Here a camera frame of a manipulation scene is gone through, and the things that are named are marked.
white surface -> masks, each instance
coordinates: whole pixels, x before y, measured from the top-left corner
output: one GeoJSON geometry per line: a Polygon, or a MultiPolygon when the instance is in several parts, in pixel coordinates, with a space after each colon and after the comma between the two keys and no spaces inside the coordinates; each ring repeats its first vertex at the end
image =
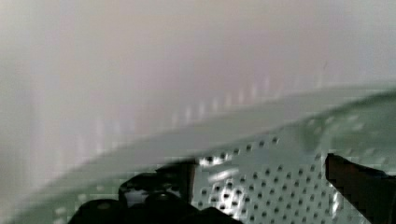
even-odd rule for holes
{"type": "Polygon", "coordinates": [[[394,11],[370,0],[0,0],[1,201],[237,105],[394,79],[394,11]]]}

